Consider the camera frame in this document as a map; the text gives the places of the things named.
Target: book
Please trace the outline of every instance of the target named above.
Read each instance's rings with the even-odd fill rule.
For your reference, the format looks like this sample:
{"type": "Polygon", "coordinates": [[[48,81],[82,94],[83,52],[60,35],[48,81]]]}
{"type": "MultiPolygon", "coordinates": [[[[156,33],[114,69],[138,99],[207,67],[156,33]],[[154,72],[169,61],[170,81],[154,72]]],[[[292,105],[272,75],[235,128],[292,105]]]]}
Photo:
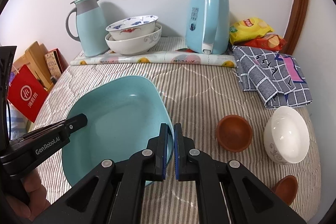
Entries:
{"type": "Polygon", "coordinates": [[[59,57],[60,54],[57,48],[44,55],[50,74],[55,76],[56,79],[59,79],[64,71],[59,57]]]}

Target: terracotta cup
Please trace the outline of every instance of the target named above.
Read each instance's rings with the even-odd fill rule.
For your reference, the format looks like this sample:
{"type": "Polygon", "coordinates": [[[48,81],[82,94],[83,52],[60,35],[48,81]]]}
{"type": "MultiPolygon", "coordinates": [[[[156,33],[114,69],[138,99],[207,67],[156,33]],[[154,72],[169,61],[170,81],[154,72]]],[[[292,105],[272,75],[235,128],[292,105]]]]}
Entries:
{"type": "Polygon", "coordinates": [[[224,149],[231,152],[241,152],[251,143],[252,129],[243,117],[229,115],[219,121],[216,136],[224,149]]]}
{"type": "Polygon", "coordinates": [[[295,176],[288,175],[280,180],[272,191],[288,206],[293,203],[297,193],[297,180],[295,176]]]}

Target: blue patterned bowl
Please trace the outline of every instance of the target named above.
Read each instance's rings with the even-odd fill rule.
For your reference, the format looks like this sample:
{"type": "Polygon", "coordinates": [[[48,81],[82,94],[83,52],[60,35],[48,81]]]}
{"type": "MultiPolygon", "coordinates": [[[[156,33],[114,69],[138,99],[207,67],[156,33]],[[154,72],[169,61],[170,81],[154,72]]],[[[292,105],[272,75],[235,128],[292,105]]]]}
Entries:
{"type": "Polygon", "coordinates": [[[154,32],[157,16],[137,16],[119,20],[106,27],[114,40],[142,37],[154,32]]]}

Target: gray checkered cloth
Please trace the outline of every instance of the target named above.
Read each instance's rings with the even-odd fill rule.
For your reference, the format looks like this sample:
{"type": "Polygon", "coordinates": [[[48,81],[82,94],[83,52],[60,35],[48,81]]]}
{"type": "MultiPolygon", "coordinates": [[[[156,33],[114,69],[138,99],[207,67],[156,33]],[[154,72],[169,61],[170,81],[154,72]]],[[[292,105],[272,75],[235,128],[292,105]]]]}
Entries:
{"type": "Polygon", "coordinates": [[[261,48],[234,46],[236,76],[244,91],[257,91],[267,109],[299,107],[312,102],[295,58],[261,48]]]}

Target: red paper bag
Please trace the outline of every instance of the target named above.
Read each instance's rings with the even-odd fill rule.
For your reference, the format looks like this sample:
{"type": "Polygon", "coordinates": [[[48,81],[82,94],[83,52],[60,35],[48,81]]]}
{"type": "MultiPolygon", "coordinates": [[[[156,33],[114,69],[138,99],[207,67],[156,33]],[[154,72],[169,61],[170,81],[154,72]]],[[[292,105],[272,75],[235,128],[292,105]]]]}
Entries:
{"type": "Polygon", "coordinates": [[[19,70],[8,90],[8,100],[32,122],[35,122],[48,93],[26,65],[19,70]]]}

